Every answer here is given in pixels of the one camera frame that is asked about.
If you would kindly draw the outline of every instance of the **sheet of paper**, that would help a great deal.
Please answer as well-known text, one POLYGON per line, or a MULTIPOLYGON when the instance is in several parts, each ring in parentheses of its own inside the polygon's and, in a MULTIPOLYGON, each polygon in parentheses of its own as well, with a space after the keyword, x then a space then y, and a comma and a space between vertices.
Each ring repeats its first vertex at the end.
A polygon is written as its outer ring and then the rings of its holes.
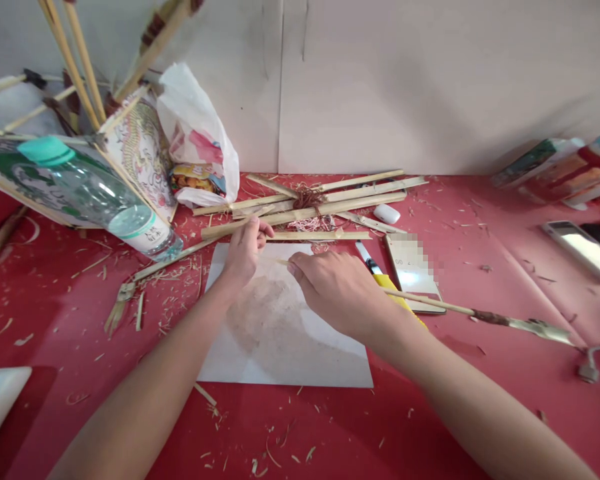
MULTIPOLYGON (((207 289, 218 278, 228 243, 213 252, 207 289)), ((371 388, 364 345, 332 329, 307 306, 276 258, 311 255, 304 243, 268 243, 251 282, 227 314, 199 381, 371 388)))

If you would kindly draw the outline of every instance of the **smartphone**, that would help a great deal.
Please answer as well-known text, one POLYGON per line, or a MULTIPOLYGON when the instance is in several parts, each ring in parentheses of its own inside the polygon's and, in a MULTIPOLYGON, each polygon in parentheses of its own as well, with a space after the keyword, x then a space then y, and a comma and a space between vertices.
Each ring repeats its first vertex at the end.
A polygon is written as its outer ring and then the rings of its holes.
MULTIPOLYGON (((433 270, 415 236, 409 233, 388 233, 384 236, 384 242, 398 280, 396 287, 406 293, 442 301, 442 295, 433 278, 433 270)), ((442 315, 447 312, 446 308, 414 300, 405 301, 414 313, 442 315)))
POLYGON ((569 221, 548 222, 542 230, 600 279, 600 244, 595 238, 569 221))

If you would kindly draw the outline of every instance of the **knife handle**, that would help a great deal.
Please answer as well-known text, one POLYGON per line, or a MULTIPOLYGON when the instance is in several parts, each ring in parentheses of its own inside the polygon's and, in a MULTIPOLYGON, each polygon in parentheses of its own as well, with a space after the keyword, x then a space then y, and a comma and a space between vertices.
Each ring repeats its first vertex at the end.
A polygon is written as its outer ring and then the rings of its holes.
MULTIPOLYGON (((391 278, 389 278, 388 275, 385 274, 374 274, 373 278, 375 279, 375 282, 380 285, 383 288, 389 289, 389 290, 398 290, 395 285, 393 284, 393 282, 391 281, 391 278)), ((406 300, 404 300, 404 298, 401 297, 394 297, 393 295, 390 295, 391 300, 393 300, 394 302, 396 302, 398 305, 400 305, 402 308, 410 311, 414 317, 416 317, 418 319, 418 322, 420 322, 420 324, 422 324, 422 326, 424 328, 426 328, 427 330, 429 330, 429 328, 424 324, 424 322, 422 322, 422 320, 420 320, 420 318, 418 318, 418 316, 413 313, 413 310, 411 310, 411 308, 409 307, 409 304, 406 302, 406 300)))

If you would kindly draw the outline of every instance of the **red table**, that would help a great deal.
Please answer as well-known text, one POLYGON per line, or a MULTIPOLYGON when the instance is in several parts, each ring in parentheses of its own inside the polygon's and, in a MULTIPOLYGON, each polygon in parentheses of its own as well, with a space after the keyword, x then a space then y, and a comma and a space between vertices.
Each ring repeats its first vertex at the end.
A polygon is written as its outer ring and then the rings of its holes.
MULTIPOLYGON (((340 178, 280 175, 276 181, 293 187, 302 180, 312 184, 340 178)), ((446 301, 543 319, 572 330, 579 345, 600 344, 600 284, 537 228, 548 220, 598 220, 600 208, 584 213, 562 206, 534 209, 492 191, 485 179, 429 180, 393 206, 402 212, 397 226, 422 240, 446 301), (481 265, 493 270, 484 271, 481 265), (574 313, 577 319, 570 324, 567 319, 574 313)), ((244 180, 242 185, 239 199, 266 191, 244 180)), ((41 226, 39 238, 21 245, 33 232, 30 222, 22 222, 11 237, 12 251, 0 259, 0 330, 13 319, 0 334, 0 367, 33 367, 0 430, 0 478, 8 479, 42 479, 48 474, 89 416, 159 341, 159 322, 171 318, 173 324, 195 304, 213 252, 213 246, 207 247, 191 262, 170 267, 186 266, 180 281, 148 284, 142 331, 131 324, 134 299, 108 340, 103 324, 118 287, 146 259, 103 231, 90 231, 81 239, 38 214, 30 216, 41 226), (106 261, 72 279, 110 252, 106 261), (165 302, 172 296, 178 300, 165 302), (14 346, 31 333, 28 343, 14 346), (78 395, 88 398, 68 405, 78 395)), ((211 224, 228 220, 214 215, 211 224)), ((193 218, 186 208, 175 218, 187 246, 199 241, 200 228, 209 223, 208 217, 193 218)), ((372 238, 366 242, 368 250, 387 271, 384 247, 373 234, 372 238)), ((355 254, 352 243, 330 248, 355 254)), ((514 329, 474 323, 453 312, 423 319, 432 334, 530 410, 545 412, 549 426, 600 475, 600 382, 588 385, 577 378, 575 371, 583 360, 578 350, 514 329)), ((596 360, 600 369, 600 354, 596 360)), ((225 415, 222 422, 212 418, 206 400, 194 391, 149 478, 248 478, 254 458, 258 472, 269 468, 268 479, 486 478, 416 386, 372 352, 369 362, 373 391, 305 387, 298 393, 298 387, 204 384, 225 415), (292 422, 285 446, 276 446, 275 440, 292 422), (282 469, 263 457, 267 438, 282 469), (313 458, 306 463, 312 447, 313 458), (206 452, 211 454, 201 459, 206 452), (207 463, 213 469, 205 468, 207 463)))

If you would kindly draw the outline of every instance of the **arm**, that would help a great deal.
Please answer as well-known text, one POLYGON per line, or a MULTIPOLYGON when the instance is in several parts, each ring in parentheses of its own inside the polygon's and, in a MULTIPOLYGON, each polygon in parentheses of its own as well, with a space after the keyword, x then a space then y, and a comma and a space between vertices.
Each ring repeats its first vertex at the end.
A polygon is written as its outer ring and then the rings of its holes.
POLYGON ((50 479, 143 479, 162 450, 224 316, 251 279, 273 230, 253 218, 236 231, 209 291, 123 380, 80 430, 50 479))
POLYGON ((360 260, 336 253, 297 253, 289 260, 310 308, 416 382, 454 438, 492 478, 597 478, 536 416, 392 302, 360 260))

